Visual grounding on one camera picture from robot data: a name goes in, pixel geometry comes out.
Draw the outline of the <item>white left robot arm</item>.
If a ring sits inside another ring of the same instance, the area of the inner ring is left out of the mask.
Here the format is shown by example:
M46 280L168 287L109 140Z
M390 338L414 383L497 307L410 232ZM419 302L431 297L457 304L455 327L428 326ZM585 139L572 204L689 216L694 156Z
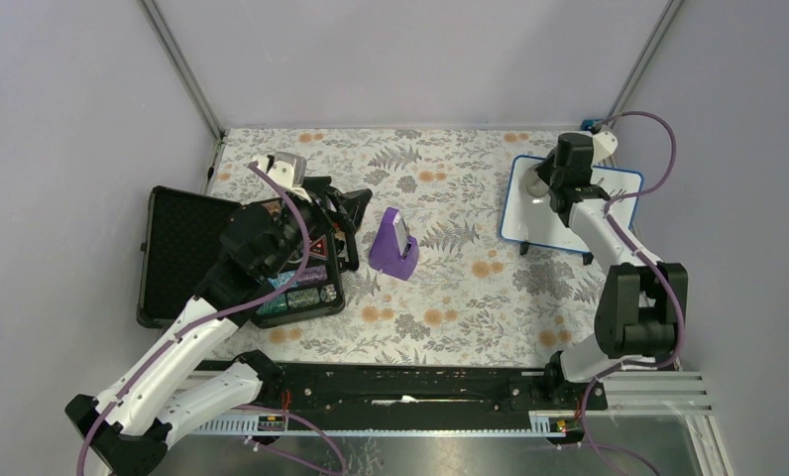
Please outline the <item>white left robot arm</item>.
M216 237L216 260L162 337L111 386L67 404L82 438L77 474L94 454L116 475L146 475L182 437L214 417L251 403L267 408L288 402L283 368L259 350L238 355L195 388L180 389L262 306L300 290L315 240L342 235L348 266L358 267L355 234L373 196L369 189L342 192L320 177L278 186L277 195L272 203L241 204L229 213Z

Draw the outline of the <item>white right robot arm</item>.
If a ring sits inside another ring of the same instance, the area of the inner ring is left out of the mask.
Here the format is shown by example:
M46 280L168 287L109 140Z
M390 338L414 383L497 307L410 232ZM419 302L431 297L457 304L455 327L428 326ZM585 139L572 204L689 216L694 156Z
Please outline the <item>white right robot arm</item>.
M663 262L620 225L615 200L592 180L595 163L617 144L609 131L563 133L535 169L535 189L606 274L592 335L558 353L549 364L554 374L542 383L544 399L558 409L581 397L581 383L623 364L648 367L653 357L675 357L685 327L686 270Z

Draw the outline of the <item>silver mesh sponge eraser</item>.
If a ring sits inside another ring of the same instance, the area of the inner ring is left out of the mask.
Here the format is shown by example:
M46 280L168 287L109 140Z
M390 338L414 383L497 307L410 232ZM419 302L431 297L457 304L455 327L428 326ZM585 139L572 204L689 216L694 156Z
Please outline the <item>silver mesh sponge eraser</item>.
M550 190L551 175L552 169L545 163L530 167L523 175L524 191L533 198L546 196Z

